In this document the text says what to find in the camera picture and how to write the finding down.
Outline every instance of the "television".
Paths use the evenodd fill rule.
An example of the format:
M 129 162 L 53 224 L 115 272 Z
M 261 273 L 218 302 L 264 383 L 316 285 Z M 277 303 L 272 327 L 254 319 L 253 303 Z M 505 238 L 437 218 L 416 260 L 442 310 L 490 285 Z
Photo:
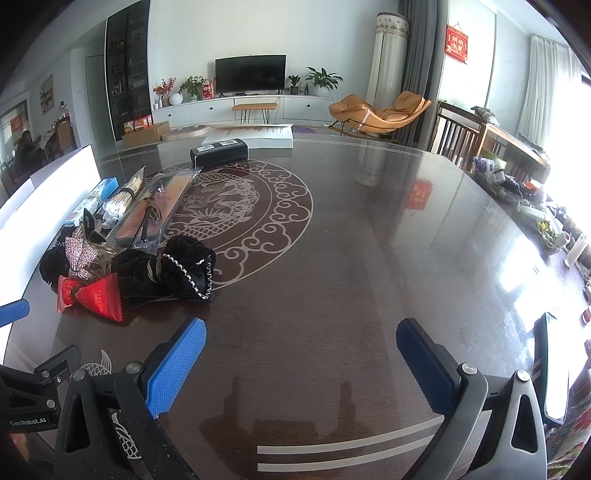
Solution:
M 252 55 L 216 60 L 216 93 L 283 90 L 285 55 Z

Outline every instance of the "purple rug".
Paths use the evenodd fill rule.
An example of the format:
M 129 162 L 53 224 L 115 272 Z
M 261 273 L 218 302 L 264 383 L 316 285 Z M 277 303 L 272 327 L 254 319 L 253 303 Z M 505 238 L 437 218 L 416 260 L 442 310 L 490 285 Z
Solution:
M 316 130 L 314 130 L 313 128 L 300 127 L 298 125 L 292 125 L 291 131 L 295 134 L 311 134 L 311 135 L 313 135 L 316 133 Z

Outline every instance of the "window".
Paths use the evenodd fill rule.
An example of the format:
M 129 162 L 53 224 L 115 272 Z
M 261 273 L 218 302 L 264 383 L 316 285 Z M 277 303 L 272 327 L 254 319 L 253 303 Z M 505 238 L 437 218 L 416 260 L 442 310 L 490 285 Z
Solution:
M 30 129 L 30 125 L 26 100 L 0 116 L 0 164 L 14 156 L 14 142 L 27 129 Z
M 591 235 L 591 86 L 557 85 L 557 91 L 546 149 L 551 166 L 546 186 L 577 226 Z

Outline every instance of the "red banner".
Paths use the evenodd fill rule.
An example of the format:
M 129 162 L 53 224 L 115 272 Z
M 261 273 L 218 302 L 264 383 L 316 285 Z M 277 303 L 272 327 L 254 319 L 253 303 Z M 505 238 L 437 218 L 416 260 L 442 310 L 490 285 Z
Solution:
M 406 208 L 409 210 L 424 210 L 432 191 L 433 185 L 430 181 L 415 181 L 408 196 Z
M 10 133 L 14 133 L 14 132 L 18 132 L 19 130 L 22 130 L 22 117 L 20 115 L 17 115 L 14 118 L 11 118 L 10 120 Z
M 448 25 L 445 53 L 456 60 L 466 63 L 468 59 L 468 36 Z

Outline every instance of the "gray curtain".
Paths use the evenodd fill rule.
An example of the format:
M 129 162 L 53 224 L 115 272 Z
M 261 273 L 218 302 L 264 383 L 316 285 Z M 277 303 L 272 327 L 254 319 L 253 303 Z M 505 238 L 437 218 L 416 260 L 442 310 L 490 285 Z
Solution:
M 409 90 L 428 98 L 436 42 L 437 0 L 402 0 L 401 10 L 410 21 L 402 91 Z M 422 124 L 423 115 L 398 131 L 402 145 L 412 147 L 416 143 L 415 136 L 418 136 Z

